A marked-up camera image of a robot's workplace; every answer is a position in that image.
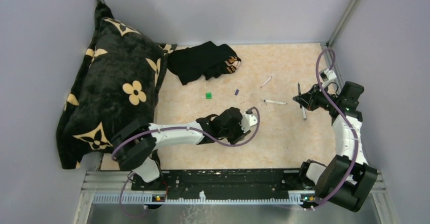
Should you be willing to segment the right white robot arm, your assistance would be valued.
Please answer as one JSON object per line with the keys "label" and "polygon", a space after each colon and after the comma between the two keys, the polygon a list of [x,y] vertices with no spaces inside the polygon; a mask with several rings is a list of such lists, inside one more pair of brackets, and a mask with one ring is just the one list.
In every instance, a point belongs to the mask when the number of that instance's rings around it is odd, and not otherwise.
{"label": "right white robot arm", "polygon": [[360,129],[363,116],[356,108],[364,87],[347,81],[339,95],[321,91],[315,84],[293,98],[303,109],[322,108],[329,112],[335,133],[335,156],[325,166],[314,160],[303,162],[297,176],[298,185],[315,189],[316,204],[328,201],[358,212],[376,182],[377,170],[369,166],[362,148]]}

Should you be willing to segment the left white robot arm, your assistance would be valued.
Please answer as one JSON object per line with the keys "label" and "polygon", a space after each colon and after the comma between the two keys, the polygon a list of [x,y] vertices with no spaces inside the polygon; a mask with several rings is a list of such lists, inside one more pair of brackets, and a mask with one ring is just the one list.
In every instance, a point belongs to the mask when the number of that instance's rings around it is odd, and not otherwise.
{"label": "left white robot arm", "polygon": [[235,146],[257,126],[259,118],[251,110],[242,113],[231,107],[190,123],[159,125],[143,118],[132,121],[112,138],[112,158],[121,171],[139,176],[150,190],[162,185],[162,173],[155,152],[161,147],[222,143]]}

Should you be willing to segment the black thin pen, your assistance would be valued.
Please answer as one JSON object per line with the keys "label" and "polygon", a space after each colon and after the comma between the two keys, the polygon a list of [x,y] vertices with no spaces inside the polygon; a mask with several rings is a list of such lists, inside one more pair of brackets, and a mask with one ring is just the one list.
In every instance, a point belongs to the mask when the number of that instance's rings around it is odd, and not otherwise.
{"label": "black thin pen", "polygon": [[297,88],[298,88],[298,95],[301,95],[301,86],[300,83],[297,83]]}

